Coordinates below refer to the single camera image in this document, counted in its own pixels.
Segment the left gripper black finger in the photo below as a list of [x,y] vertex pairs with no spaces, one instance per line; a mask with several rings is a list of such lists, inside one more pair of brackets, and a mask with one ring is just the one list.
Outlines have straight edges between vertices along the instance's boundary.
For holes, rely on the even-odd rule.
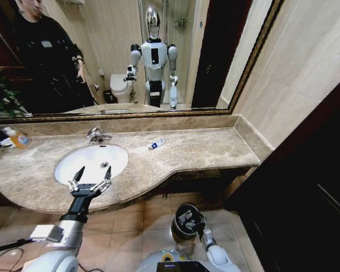
[[111,186],[112,167],[109,166],[103,180],[93,186],[93,190],[104,192]]
[[74,177],[68,181],[68,186],[71,192],[78,191],[78,182],[80,181],[83,173],[85,170],[85,166],[83,166],[75,175]]

